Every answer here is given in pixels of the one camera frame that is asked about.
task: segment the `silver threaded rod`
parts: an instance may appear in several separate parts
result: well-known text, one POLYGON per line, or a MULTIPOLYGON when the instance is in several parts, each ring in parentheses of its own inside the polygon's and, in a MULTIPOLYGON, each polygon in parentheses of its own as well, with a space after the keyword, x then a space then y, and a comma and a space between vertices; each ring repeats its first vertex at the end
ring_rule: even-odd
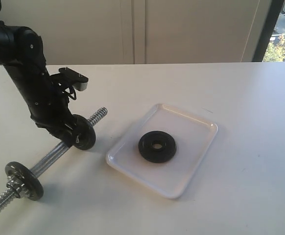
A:
MULTIPOLYGON (((108 114, 108 110, 105 107, 98 109, 88 121, 91 126, 95 126, 103 117, 108 114)), ((68 151, 64 142, 58 143, 47 155, 45 155, 37 164, 31 169, 31 172, 39 177, 44 173, 52 164, 54 164, 66 151, 68 151)), ((17 197, 17 193, 11 189, 7 188, 0 195, 0 212, 11 202, 14 198, 17 197)))

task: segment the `tree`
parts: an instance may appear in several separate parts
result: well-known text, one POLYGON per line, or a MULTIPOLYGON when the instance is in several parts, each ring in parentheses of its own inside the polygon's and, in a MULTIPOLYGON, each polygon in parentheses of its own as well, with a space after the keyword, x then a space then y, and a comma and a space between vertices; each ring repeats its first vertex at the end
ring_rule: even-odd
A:
POLYGON ((269 42, 263 61, 264 62, 282 62, 285 59, 285 34, 279 37, 279 42, 269 42))

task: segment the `white table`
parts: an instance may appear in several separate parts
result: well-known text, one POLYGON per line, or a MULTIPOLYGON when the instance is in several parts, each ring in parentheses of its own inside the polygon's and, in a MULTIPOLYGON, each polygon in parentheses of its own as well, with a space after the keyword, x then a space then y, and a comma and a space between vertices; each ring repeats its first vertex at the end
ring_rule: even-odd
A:
MULTIPOLYGON (((50 73, 59 66, 49 66, 50 73)), ((39 179, 39 202, 14 200, 0 235, 285 235, 285 63, 70 66, 90 78, 71 101, 106 106, 90 151, 70 149, 39 179), (152 105, 215 121, 219 132, 184 194, 164 199, 109 167, 106 152, 152 105)), ((33 166, 58 140, 38 129, 0 67, 0 193, 4 166, 33 166)))

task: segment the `black robotic arm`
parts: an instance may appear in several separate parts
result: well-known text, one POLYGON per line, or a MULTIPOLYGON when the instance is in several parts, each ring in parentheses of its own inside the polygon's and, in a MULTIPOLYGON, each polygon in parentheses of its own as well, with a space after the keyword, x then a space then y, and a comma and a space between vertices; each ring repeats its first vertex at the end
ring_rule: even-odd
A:
POLYGON ((0 65, 12 78, 38 127, 68 147, 85 150, 94 145, 92 126, 68 108, 69 98, 76 99, 75 89, 86 89, 88 78, 68 68, 49 75, 42 39, 32 29, 0 21, 0 65))

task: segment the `cabinet door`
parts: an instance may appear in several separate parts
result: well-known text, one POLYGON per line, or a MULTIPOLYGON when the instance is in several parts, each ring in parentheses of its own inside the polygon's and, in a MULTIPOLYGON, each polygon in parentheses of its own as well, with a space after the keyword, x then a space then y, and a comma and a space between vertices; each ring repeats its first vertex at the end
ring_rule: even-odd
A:
POLYGON ((134 26, 145 28, 143 39, 138 38, 145 43, 142 52, 134 30, 135 57, 148 64, 251 61, 270 2, 134 0, 145 6, 133 8, 134 26))
POLYGON ((131 1, 4 0, 0 20, 42 36, 48 64, 132 64, 131 1))

